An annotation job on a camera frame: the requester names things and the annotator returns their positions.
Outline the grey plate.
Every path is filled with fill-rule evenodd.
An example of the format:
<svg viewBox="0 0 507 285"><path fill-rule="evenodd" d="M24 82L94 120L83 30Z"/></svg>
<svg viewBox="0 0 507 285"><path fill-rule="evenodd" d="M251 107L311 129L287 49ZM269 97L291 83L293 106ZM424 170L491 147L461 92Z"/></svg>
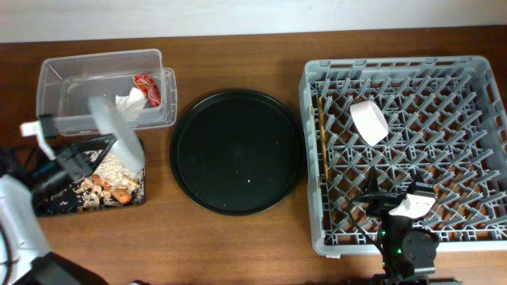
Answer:
<svg viewBox="0 0 507 285"><path fill-rule="evenodd" d="M111 151L123 167L133 173L141 171L145 167L144 150L133 128L119 114L116 106L104 97L91 97L88 105L99 133L115 137Z"/></svg>

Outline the white napkin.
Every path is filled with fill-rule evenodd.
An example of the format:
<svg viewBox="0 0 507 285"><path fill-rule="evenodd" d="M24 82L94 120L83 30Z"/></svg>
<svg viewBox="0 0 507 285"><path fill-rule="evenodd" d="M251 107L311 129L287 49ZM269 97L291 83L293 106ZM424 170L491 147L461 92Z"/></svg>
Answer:
<svg viewBox="0 0 507 285"><path fill-rule="evenodd" d="M127 96L115 97L116 109L126 121L136 121L144 109L147 99L144 93L135 87L132 87Z"/></svg>

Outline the orange carrot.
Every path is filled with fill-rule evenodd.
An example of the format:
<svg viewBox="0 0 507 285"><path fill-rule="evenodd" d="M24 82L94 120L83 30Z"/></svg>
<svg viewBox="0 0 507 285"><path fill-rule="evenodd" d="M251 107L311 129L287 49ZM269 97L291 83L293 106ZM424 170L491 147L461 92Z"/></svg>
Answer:
<svg viewBox="0 0 507 285"><path fill-rule="evenodd" d="M97 174L94 174L91 177L94 183L100 185L105 191L110 192L110 194L119 203L127 204L132 201L132 195L126 188L114 188L105 178L102 178Z"/></svg>

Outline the wooden chopstick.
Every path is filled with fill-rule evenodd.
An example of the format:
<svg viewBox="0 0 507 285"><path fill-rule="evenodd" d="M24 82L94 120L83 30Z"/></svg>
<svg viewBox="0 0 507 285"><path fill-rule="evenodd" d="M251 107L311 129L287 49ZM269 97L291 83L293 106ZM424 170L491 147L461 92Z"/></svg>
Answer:
<svg viewBox="0 0 507 285"><path fill-rule="evenodd" d="M324 128L324 121L323 119L319 119L319 127L320 127L320 133L321 133L321 145L322 145L322 158L323 158L323 171L325 178L329 179L329 172L328 172L328 157L327 157L327 150L326 150L326 131Z"/></svg>
<svg viewBox="0 0 507 285"><path fill-rule="evenodd" d="M323 110L322 110L322 98L318 98L318 118L319 118L319 128L321 133L321 144L322 144L322 152L323 152L323 158L326 160L326 132L325 132L325 126L324 126L324 116L323 116Z"/></svg>

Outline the pink bowl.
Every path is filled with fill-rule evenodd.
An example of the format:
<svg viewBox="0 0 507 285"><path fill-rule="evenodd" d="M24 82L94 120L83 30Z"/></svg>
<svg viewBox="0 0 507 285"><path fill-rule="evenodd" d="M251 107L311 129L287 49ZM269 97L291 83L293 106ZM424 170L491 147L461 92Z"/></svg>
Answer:
<svg viewBox="0 0 507 285"><path fill-rule="evenodd" d="M360 136L369 146L375 146L387 137L387 121L374 101L352 104L349 111Z"/></svg>

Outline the red snack wrapper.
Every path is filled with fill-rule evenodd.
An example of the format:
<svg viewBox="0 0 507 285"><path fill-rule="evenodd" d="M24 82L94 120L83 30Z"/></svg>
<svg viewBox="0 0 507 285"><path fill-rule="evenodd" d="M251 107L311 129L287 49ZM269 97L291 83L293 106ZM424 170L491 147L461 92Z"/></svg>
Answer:
<svg viewBox="0 0 507 285"><path fill-rule="evenodd" d="M157 108L162 103L161 92L154 79L148 73L137 74L133 77L135 86L140 89L152 107Z"/></svg>

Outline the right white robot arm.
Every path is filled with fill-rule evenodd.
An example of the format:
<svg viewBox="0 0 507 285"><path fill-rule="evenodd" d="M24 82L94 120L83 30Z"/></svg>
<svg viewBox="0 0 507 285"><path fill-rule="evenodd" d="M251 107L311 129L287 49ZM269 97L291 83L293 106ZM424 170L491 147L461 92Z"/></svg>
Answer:
<svg viewBox="0 0 507 285"><path fill-rule="evenodd" d="M436 203L433 186L426 184L420 173L402 192L381 192L376 168L371 167L364 191L353 198L366 203L366 215L380 220L373 245L383 258L383 274L372 278L374 284L428 284L435 272L434 260L440 244L438 236L414 223L424 218Z"/></svg>

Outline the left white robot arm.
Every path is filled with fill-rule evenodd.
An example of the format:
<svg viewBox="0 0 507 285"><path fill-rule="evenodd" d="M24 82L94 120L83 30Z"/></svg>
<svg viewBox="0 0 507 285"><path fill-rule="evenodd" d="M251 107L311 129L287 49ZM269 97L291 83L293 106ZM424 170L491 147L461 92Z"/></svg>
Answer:
<svg viewBox="0 0 507 285"><path fill-rule="evenodd" d="M1 283L106 284L97 273L52 251L36 209L58 190L88 177L116 142L102 135L59 149L39 169L21 164L14 148L1 149Z"/></svg>

